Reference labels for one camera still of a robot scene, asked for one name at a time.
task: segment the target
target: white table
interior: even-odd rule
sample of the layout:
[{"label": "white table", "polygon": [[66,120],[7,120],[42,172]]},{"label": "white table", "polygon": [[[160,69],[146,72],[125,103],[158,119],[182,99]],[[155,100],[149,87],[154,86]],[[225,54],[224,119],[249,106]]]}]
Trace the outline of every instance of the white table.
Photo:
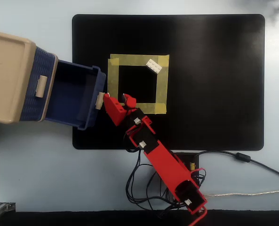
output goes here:
[{"label": "white table", "polygon": [[[75,14],[263,14],[265,145],[245,154],[279,170],[278,8],[274,0],[3,0],[0,31],[29,38],[71,61]],[[124,150],[75,150],[69,126],[47,121],[0,124],[0,202],[17,202],[17,211],[136,210],[124,191],[136,158]],[[201,188],[205,194],[279,190],[278,176],[229,156],[203,155],[200,166],[207,169]],[[144,194],[150,174],[148,169],[138,173],[135,192]],[[279,210],[279,194],[212,198],[207,208]]]}]

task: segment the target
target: yellow tape square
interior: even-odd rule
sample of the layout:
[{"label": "yellow tape square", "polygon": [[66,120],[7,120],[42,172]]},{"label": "yellow tape square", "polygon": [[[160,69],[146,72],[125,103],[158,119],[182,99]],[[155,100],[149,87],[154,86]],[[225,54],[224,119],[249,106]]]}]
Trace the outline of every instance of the yellow tape square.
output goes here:
[{"label": "yellow tape square", "polygon": [[108,93],[110,96],[118,98],[119,66],[145,66],[150,59],[162,66],[161,71],[157,74],[156,102],[137,103],[136,107],[139,107],[145,114],[166,114],[169,55],[110,54],[110,59],[108,59]]}]

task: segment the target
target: cable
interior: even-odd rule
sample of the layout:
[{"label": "cable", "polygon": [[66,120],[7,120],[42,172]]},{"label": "cable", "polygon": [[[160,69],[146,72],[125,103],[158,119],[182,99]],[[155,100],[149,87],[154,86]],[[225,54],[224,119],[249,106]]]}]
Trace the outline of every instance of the cable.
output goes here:
[{"label": "cable", "polygon": [[211,197],[221,197],[221,196],[232,196],[232,195],[238,195],[238,196],[256,196],[256,195],[262,195],[262,194],[274,194],[279,193],[278,191],[271,191],[271,192],[261,192],[261,193],[226,193],[226,194],[205,194],[204,196],[207,198]]},{"label": "cable", "polygon": [[272,172],[274,172],[274,173],[279,175],[279,172],[277,170],[272,169],[271,167],[269,167],[269,166],[267,166],[267,165],[265,165],[263,163],[255,161],[255,160],[251,159],[249,155],[242,154],[242,153],[234,154],[234,153],[226,152],[226,151],[203,151],[203,152],[197,153],[194,157],[196,158],[197,156],[199,156],[201,154],[205,154],[205,153],[223,153],[223,154],[229,154],[229,155],[234,156],[237,160],[245,161],[245,162],[253,162],[253,163],[258,164],[258,165],[266,168],[267,170],[270,170],[270,171],[272,171]]},{"label": "cable", "polygon": [[[149,196],[148,196],[148,192],[147,192],[147,191],[148,191],[148,187],[149,187],[149,185],[150,185],[152,179],[153,179],[154,176],[156,175],[156,172],[152,175],[152,177],[150,178],[150,180],[149,180],[149,182],[148,182],[148,184],[147,184],[147,188],[146,188],[146,195],[147,195],[147,197],[146,197],[146,198],[135,198],[135,197],[134,197],[134,194],[133,194],[133,185],[134,185],[135,172],[138,170],[138,168],[139,168],[140,166],[144,166],[144,165],[145,165],[145,166],[151,166],[151,167],[152,167],[152,165],[150,165],[150,164],[145,164],[145,163],[141,164],[140,154],[141,154],[141,150],[139,150],[139,152],[138,152],[138,158],[137,158],[136,165],[135,165],[135,167],[134,167],[134,169],[133,169],[131,175],[129,176],[129,178],[128,178],[128,180],[127,180],[127,184],[126,184],[126,195],[127,195],[128,200],[129,200],[131,203],[137,205],[139,208],[141,208],[141,209],[143,209],[143,210],[153,210],[153,208],[152,208],[152,206],[151,206],[151,203],[150,203],[150,200],[153,200],[153,199],[162,200],[162,201],[168,203],[168,204],[170,205],[170,206],[168,207],[170,210],[184,207],[185,205],[184,205],[183,203],[182,203],[182,204],[181,204],[181,203],[178,203],[176,200],[174,200],[173,202],[170,201],[169,190],[168,190],[168,188],[166,188],[165,191],[164,191],[164,194],[165,194],[165,196],[166,196],[165,198],[163,197],[164,194],[163,194],[162,196],[152,196],[152,197],[149,197]],[[144,202],[148,202],[151,209],[147,209],[147,208],[145,208],[145,207],[143,207],[143,206],[140,205],[141,203],[144,203]]]},{"label": "cable", "polygon": [[276,174],[279,175],[279,172],[278,172],[277,170],[272,169],[271,167],[266,166],[265,164],[262,164],[262,163],[260,163],[260,162],[258,162],[258,161],[253,160],[253,159],[251,159],[251,162],[254,162],[254,163],[256,163],[256,164],[258,164],[258,165],[260,165],[260,166],[263,166],[264,168],[266,168],[266,169],[268,169],[268,170],[270,170],[270,171],[272,171],[272,172],[274,172],[274,173],[276,173]]}]

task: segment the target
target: red robot arm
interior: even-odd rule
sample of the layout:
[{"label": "red robot arm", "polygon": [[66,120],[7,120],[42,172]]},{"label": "red robot arm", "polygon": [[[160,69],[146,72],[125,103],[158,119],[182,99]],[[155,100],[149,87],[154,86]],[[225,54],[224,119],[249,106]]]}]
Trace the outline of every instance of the red robot arm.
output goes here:
[{"label": "red robot arm", "polygon": [[151,162],[167,188],[175,199],[183,202],[188,211],[199,214],[190,225],[196,224],[206,214],[204,207],[207,203],[199,191],[199,186],[192,179],[191,174],[182,161],[155,138],[155,131],[151,128],[152,121],[139,108],[135,108],[136,99],[124,94],[125,105],[122,106],[116,98],[104,95],[106,112],[116,126],[126,128],[126,135],[136,148],[144,150],[145,156]]}]

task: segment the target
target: black mat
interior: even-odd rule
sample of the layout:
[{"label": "black mat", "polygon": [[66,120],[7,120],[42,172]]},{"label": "black mat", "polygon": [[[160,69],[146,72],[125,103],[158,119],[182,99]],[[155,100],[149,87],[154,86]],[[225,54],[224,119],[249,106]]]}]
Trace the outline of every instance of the black mat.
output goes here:
[{"label": "black mat", "polygon": [[[149,115],[161,142],[173,150],[260,150],[264,26],[262,15],[76,15],[73,62],[107,73],[110,54],[169,54],[167,114]],[[136,67],[120,72],[134,75],[136,98],[148,93],[153,101],[155,81],[136,85]],[[101,110],[95,127],[73,129],[73,146],[123,149],[122,136]]]}]

